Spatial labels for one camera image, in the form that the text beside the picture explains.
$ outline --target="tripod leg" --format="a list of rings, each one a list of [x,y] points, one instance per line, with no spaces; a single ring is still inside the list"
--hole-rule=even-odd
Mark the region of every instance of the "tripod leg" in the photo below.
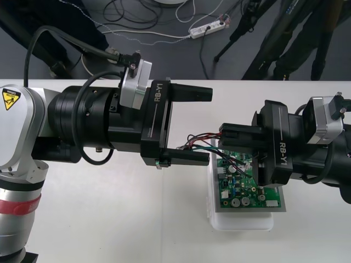
[[[275,48],[277,40],[295,21],[300,19],[300,12],[311,11],[315,6],[316,0],[300,0],[291,1],[288,9],[283,12],[274,27],[271,29],[268,37],[265,39],[255,59],[252,61],[250,67],[244,74],[242,79],[259,79],[259,68],[266,61],[269,53]]]
[[[321,34],[316,58],[312,65],[312,72],[311,72],[312,81],[319,81],[320,77],[322,76],[324,66],[325,66],[325,58],[328,53],[328,49],[329,49],[331,38],[333,36],[334,29],[337,25],[337,22],[341,13],[343,2],[344,2],[343,0],[333,0],[330,2],[330,5],[327,7],[324,30]]]
[[[235,42],[230,41],[219,53],[217,56],[214,57],[213,61],[218,62],[219,58],[227,52],[227,50],[234,44]]]
[[[261,3],[260,1],[254,0],[250,1],[250,3]],[[219,58],[224,55],[225,52],[243,35],[245,35],[249,30],[251,30],[258,19],[276,2],[276,0],[266,0],[257,10],[247,10],[245,11],[243,17],[241,18],[237,29],[230,36],[230,42],[218,53],[217,56],[214,57],[213,61],[218,62]]]

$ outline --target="yellow warning label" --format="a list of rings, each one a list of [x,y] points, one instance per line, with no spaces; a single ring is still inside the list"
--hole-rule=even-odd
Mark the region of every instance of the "yellow warning label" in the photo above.
[[[14,92],[9,89],[2,90],[2,98],[4,99],[5,108],[7,111],[16,103],[16,101],[18,101],[20,97],[21,93],[19,92]]]

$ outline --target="circuit board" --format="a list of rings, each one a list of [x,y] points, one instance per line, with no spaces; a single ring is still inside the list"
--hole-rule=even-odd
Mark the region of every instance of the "circuit board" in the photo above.
[[[224,153],[240,160],[242,165],[238,165],[238,168],[252,176],[250,155],[229,151]],[[225,159],[217,159],[217,170],[221,208],[281,208],[278,188],[257,186],[253,178],[240,174]]]

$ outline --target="power strip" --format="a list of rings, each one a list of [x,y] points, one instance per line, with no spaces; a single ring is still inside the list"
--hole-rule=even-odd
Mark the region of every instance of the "power strip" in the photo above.
[[[197,28],[192,28],[190,30],[190,36],[193,39],[195,39],[195,38],[202,37],[205,34],[205,32],[206,32],[206,35],[209,35],[211,33],[222,30],[224,28],[225,28],[225,22],[221,22],[221,21],[217,20],[217,21],[209,23],[207,25],[203,25],[203,26],[200,26]]]

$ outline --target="gray floor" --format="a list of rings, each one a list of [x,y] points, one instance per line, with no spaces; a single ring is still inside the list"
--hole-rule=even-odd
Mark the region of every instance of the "gray floor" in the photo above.
[[[85,0],[87,9],[91,11],[92,18],[98,22],[106,22],[101,13],[102,9],[109,0]],[[208,13],[212,11],[219,0],[195,0],[197,13]],[[135,15],[151,18],[152,14],[144,9],[137,0],[123,1],[126,10],[133,12]],[[222,6],[215,14],[221,14],[230,5],[232,0],[225,0]],[[236,16],[233,18],[230,28],[216,32],[206,37],[203,60],[208,68],[211,79],[241,79],[251,61],[257,54],[259,46],[269,31],[274,18],[278,12],[279,1],[260,19],[256,25],[254,32],[247,33],[245,36],[232,46],[232,48],[222,57],[221,61],[214,67],[212,64],[213,57],[227,44],[229,36],[237,27],[241,18],[239,9],[236,11]],[[166,9],[160,19],[174,19],[174,9]],[[179,16],[192,14],[192,5],[187,4],[179,12]],[[213,18],[203,19],[202,23],[213,21]],[[182,24],[175,21],[168,25],[157,25],[151,31],[161,32],[170,35],[187,35],[189,26],[192,23]],[[122,29],[117,26],[110,26],[111,29]],[[325,81],[350,81],[351,80],[351,19],[339,26],[335,32],[331,42],[330,50],[327,56],[327,64],[322,76]],[[301,30],[298,27],[294,35]],[[153,43],[154,41],[174,41],[172,38],[164,38],[155,35],[136,35],[130,33],[121,33],[129,38],[137,38],[145,43]],[[141,51],[144,59],[153,63],[151,78],[163,79],[171,77],[172,79],[205,79],[199,60],[200,39],[186,39],[176,44],[156,44],[153,46],[140,45],[137,41],[129,41],[121,36],[108,34],[107,40],[111,46],[117,48],[120,52],[131,54],[136,50]],[[26,50],[17,42],[12,40],[5,32],[0,29],[0,78],[17,79],[23,76],[23,64]],[[72,61],[76,61],[79,53],[71,46],[64,44],[67,47],[69,57]],[[307,81],[310,80],[310,69],[314,60],[315,53],[308,61],[294,74],[290,80]],[[108,62],[89,60],[87,66],[93,73],[106,70],[113,66]],[[74,78],[87,78],[89,75],[85,72],[81,64],[73,71]],[[31,60],[30,78],[47,79],[50,78],[48,67],[35,57]]]

